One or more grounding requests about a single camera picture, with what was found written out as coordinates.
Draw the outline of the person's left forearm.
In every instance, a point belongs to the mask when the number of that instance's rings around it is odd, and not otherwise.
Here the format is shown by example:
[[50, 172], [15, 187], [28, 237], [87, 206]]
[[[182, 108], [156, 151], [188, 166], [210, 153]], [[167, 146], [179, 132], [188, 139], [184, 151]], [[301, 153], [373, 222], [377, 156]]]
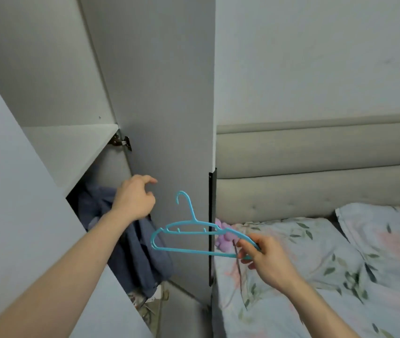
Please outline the person's left forearm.
[[140, 216], [104, 216], [0, 314], [0, 338], [69, 338], [119, 237]]

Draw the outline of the blue hanging garment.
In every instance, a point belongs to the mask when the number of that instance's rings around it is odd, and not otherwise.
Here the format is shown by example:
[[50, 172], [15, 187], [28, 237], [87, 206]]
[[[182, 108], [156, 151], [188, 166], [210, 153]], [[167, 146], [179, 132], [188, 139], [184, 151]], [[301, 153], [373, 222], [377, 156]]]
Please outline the blue hanging garment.
[[[99, 185], [89, 172], [71, 190], [66, 199], [87, 232], [111, 210], [116, 190]], [[132, 222], [120, 236], [107, 262], [128, 295], [138, 294], [150, 299], [158, 286], [174, 273], [169, 253], [151, 246], [151, 235], [155, 231], [149, 215]]]

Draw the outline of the patterned items in wardrobe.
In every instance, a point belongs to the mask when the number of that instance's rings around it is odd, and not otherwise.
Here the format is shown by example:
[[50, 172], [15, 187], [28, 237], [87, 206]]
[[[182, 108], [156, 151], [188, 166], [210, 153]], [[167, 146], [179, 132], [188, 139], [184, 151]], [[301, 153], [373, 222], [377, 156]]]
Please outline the patterned items in wardrobe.
[[163, 305], [169, 300], [167, 283], [163, 282], [156, 288], [156, 292], [150, 298], [146, 298], [139, 290], [127, 293], [128, 298], [140, 314], [143, 321], [151, 331], [154, 338], [158, 338], [161, 326]]

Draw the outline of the blue plastic clothes hanger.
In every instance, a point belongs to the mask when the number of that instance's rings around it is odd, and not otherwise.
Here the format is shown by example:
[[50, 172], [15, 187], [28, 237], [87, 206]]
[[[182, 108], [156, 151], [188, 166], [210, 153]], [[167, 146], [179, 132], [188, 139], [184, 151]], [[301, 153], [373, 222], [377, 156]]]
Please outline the blue plastic clothes hanger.
[[181, 235], [181, 236], [208, 236], [210, 238], [216, 235], [225, 234], [227, 232], [233, 232], [239, 239], [244, 239], [251, 243], [257, 251], [261, 251], [259, 245], [254, 242], [249, 236], [231, 229], [221, 229], [215, 223], [199, 221], [196, 218], [194, 208], [189, 195], [184, 191], [178, 191], [175, 196], [175, 201], [179, 204], [179, 198], [183, 196], [187, 200], [188, 208], [190, 211], [190, 219], [184, 221], [178, 221], [170, 223], [164, 227], [156, 229], [156, 231], [151, 235], [150, 244], [154, 250], [178, 252], [186, 254], [197, 254], [197, 255], [208, 255], [208, 256], [219, 256], [228, 258], [237, 258], [237, 254], [224, 253], [221, 251], [213, 251], [211, 248], [206, 250], [194, 250], [194, 249], [183, 249], [183, 248], [170, 248], [165, 246], [158, 246], [156, 240], [159, 234], [169, 234], [169, 235]]

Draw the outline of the white wardrobe door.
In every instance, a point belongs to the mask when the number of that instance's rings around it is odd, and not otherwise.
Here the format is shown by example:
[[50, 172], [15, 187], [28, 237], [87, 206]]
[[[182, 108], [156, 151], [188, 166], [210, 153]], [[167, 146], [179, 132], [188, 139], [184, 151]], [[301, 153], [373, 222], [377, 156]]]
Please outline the white wardrobe door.
[[155, 226], [209, 219], [214, 161], [216, 0], [80, 0], [133, 174], [151, 188]]

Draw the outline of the beige upholstered headboard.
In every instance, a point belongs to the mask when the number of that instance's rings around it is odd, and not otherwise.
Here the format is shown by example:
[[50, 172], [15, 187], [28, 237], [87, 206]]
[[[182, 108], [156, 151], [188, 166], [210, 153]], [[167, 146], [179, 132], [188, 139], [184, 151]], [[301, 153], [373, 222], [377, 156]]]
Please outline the beige upholstered headboard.
[[400, 114], [219, 125], [212, 217], [324, 217], [349, 203], [400, 206]]

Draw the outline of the person's left hand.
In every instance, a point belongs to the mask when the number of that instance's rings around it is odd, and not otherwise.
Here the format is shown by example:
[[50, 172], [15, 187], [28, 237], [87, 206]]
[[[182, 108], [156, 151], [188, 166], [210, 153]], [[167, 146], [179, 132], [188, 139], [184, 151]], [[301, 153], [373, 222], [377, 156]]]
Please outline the person's left hand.
[[128, 224], [150, 214], [153, 208], [140, 207], [140, 192], [146, 188], [147, 184], [156, 184], [157, 182], [154, 177], [149, 175], [134, 175], [124, 181], [117, 189], [110, 211], [112, 217], [118, 222]]

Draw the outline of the floral bed sheet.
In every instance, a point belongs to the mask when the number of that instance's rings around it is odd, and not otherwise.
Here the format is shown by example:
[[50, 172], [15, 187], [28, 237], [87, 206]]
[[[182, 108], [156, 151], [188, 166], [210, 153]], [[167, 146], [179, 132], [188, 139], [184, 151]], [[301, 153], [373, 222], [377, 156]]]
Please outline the floral bed sheet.
[[400, 292], [380, 284], [325, 219], [220, 229], [214, 257], [214, 338], [400, 338]]

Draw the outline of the person's right forearm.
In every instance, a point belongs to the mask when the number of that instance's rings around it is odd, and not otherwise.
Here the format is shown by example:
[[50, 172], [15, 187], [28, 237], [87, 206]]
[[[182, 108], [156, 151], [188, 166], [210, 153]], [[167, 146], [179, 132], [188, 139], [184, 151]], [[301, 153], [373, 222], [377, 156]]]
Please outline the person's right forearm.
[[274, 287], [292, 303], [311, 338], [360, 338], [304, 279], [277, 282]]

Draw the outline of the metal door hinge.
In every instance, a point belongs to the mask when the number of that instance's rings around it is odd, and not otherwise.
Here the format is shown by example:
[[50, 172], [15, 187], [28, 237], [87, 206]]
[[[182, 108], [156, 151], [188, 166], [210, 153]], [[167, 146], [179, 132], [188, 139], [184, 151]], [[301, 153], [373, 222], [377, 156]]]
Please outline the metal door hinge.
[[129, 137], [123, 136], [120, 129], [116, 131], [107, 144], [115, 147], [124, 147], [127, 151], [132, 152], [132, 146]]

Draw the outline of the purple plush toy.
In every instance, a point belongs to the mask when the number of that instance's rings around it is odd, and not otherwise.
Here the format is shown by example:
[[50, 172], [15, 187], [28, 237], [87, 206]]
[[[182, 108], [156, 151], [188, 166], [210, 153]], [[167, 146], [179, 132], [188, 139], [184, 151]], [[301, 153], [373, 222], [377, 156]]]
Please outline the purple plush toy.
[[[235, 227], [233, 225], [229, 225], [226, 222], [220, 221], [218, 218], [215, 218], [215, 224], [221, 229], [231, 229], [234, 230]], [[239, 237], [236, 236], [233, 232], [227, 232], [225, 234], [216, 235], [215, 238], [215, 247], [218, 248], [223, 253], [232, 253], [235, 251], [236, 243], [238, 242]]]

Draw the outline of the white wardrobe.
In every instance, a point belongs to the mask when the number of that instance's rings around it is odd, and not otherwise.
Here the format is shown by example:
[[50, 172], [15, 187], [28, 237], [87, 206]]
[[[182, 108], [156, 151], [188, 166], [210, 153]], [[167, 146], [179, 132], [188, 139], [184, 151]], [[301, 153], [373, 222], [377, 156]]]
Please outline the white wardrobe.
[[0, 0], [0, 313], [85, 233], [66, 200], [118, 130], [78, 0]]

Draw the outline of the floral pillow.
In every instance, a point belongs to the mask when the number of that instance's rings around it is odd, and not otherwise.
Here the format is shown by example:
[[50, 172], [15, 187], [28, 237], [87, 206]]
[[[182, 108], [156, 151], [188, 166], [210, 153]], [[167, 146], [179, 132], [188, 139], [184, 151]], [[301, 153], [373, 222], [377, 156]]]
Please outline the floral pillow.
[[400, 293], [400, 207], [351, 203], [335, 214], [349, 243], [362, 254], [372, 282]]

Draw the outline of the person's right hand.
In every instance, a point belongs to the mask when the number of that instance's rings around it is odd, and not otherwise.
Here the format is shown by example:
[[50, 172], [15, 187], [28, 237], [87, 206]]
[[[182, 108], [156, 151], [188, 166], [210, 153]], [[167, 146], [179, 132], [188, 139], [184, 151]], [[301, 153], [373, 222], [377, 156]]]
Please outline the person's right hand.
[[255, 233], [248, 236], [259, 245], [261, 251], [257, 251], [257, 257], [253, 263], [246, 264], [247, 268], [256, 270], [264, 283], [276, 289], [274, 286], [277, 282], [282, 283], [293, 278], [302, 278], [278, 240]]

